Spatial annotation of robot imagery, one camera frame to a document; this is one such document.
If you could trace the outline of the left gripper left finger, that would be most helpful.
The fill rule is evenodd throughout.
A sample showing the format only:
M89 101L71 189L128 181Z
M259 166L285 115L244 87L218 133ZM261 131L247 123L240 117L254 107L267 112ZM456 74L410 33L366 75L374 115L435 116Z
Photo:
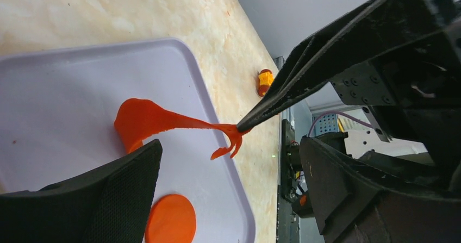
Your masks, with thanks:
M142 242L163 148L134 152L38 191L1 195L1 242Z

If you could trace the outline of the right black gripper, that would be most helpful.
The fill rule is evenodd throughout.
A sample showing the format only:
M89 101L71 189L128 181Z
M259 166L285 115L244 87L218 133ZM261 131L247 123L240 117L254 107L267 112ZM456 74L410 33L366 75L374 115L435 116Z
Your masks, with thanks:
M451 0L368 0L292 50L238 131L332 79L341 100L361 106L382 140L424 144L447 188L459 191L460 19L450 21Z

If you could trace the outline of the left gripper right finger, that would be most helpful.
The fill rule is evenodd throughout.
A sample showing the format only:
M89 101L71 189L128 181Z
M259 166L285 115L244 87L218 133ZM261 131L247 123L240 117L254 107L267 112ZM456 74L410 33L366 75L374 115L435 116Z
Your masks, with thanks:
M460 242L460 192L435 167L306 136L300 158L325 242Z

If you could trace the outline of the orange round dough wrapper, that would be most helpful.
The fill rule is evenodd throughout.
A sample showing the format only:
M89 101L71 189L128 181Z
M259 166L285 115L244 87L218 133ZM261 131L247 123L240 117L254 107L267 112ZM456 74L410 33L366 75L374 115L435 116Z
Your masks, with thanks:
M192 242L196 226L196 213L191 202L179 194L166 195L151 208L145 241Z

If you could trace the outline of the orange-red dough lump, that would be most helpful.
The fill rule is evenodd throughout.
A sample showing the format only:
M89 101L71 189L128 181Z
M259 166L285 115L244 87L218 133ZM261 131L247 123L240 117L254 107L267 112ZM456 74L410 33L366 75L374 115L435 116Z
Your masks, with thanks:
M151 100L138 98L130 98L121 104L114 127L127 153L142 147L145 139L168 130L220 130L229 138L230 146L218 148L212 153L211 160L227 153L233 158L241 148L243 136L248 133L247 130L239 131L235 124L208 123L166 110Z

